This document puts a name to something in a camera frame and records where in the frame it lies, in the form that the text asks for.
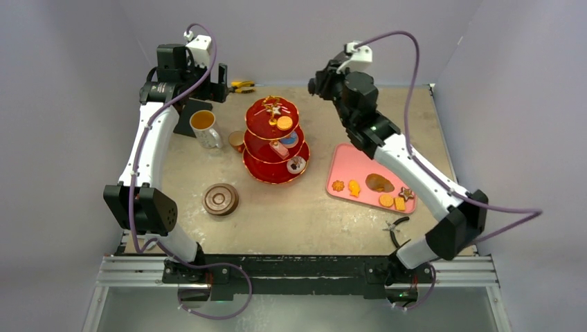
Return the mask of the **red three-tier cake stand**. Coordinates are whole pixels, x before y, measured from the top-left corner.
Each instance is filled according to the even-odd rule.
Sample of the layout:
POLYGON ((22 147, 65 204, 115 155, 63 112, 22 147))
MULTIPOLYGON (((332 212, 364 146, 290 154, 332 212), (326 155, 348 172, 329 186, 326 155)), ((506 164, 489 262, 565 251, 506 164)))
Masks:
POLYGON ((272 185, 290 183, 301 176, 310 149, 293 102, 269 95, 254 102, 245 113, 246 131, 242 161, 256 180, 272 185))

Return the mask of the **blue frosted donut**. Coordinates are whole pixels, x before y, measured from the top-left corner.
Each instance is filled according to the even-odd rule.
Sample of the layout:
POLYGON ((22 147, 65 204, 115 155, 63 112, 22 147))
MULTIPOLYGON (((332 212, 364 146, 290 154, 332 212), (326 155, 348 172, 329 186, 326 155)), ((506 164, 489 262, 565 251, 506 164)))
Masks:
POLYGON ((287 137, 279 140, 279 142, 287 149, 291 149, 291 148, 295 147, 298 144, 298 141, 299 141, 299 137, 295 131, 293 131, 287 137))

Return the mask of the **pink serving tray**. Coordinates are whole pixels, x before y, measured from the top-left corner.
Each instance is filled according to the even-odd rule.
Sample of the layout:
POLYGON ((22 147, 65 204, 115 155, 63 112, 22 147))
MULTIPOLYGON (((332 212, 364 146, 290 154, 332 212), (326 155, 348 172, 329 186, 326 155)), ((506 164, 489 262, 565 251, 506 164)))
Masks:
POLYGON ((345 199, 355 203, 361 203, 364 205, 370 205, 375 208, 383 208, 393 212, 401 214, 411 214, 416 210, 417 196, 415 195, 414 200, 406 201, 406 210, 397 211, 392 207, 382 207, 379 204, 379 197, 382 194, 390 194, 394 198, 398 196, 402 187, 409 187, 400 178, 392 173, 390 170, 380 165, 377 161, 369 159, 363 152, 356 149, 350 143, 341 143, 336 146, 332 158, 329 175, 327 177, 326 190, 330 196, 345 199), (374 192, 365 184, 365 178, 368 174, 376 173, 386 177, 395 186, 395 190, 391 193, 374 192), (335 192, 332 189, 332 183, 334 181, 343 181, 345 188, 342 192, 335 192), (356 180, 359 182, 361 192, 359 197, 353 197, 350 195, 348 189, 348 182, 350 180, 356 180))

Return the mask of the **pink cake slice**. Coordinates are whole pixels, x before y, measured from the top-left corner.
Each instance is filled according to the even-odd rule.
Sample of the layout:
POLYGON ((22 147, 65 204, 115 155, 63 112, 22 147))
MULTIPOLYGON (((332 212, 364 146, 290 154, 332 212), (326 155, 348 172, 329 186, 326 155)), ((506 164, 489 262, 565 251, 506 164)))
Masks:
POLYGON ((272 140, 269 143, 270 148, 272 151, 279 156, 282 160, 285 160, 289 156, 289 150, 285 148, 279 140, 272 140))

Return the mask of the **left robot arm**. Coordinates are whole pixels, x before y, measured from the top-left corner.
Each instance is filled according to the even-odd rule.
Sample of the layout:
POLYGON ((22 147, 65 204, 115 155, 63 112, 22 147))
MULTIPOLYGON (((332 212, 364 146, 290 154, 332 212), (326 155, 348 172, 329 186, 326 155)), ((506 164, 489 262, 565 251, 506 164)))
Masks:
POLYGON ((157 47, 157 65, 139 91, 140 118, 129 160, 117 183, 103 191, 115 220, 130 232, 135 251, 142 253, 156 244, 181 262, 179 273, 190 283, 206 276, 206 264, 197 258, 201 246, 177 224, 177 204, 161 189, 162 164, 186 100, 226 99, 226 66, 218 66, 217 83, 210 80, 216 54, 208 36, 198 36, 186 45, 157 47))

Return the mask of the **round orange cookie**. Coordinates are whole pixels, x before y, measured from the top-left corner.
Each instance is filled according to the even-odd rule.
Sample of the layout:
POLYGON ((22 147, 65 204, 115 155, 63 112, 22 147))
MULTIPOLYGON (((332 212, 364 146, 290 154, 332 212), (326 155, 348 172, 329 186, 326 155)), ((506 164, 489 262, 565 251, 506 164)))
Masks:
POLYGON ((281 131, 290 130, 290 128, 293 127, 293 124, 294 124, 294 122, 293 122, 292 118, 289 116, 280 116, 276 120, 276 127, 281 131))

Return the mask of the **white star cookie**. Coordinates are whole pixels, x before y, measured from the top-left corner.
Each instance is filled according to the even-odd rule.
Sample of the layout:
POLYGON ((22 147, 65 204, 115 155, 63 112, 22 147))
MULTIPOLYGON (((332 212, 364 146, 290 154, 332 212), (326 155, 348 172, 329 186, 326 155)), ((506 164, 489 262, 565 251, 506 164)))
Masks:
POLYGON ((281 116, 281 105, 273 104, 270 107, 267 107, 266 111, 272 118, 281 116))

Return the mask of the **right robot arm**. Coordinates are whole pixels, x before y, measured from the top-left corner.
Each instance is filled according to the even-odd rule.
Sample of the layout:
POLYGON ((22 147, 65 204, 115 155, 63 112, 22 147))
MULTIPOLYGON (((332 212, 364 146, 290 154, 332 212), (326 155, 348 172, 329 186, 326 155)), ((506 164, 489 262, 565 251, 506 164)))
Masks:
POLYGON ((339 53, 308 83, 312 95, 333 103, 350 142, 397 175, 431 211, 437 225, 390 255, 390 276, 404 282, 435 259, 452 260, 485 229, 489 202, 445 176, 408 143, 405 131, 377 109, 379 91, 367 73, 354 70, 354 56, 339 53))

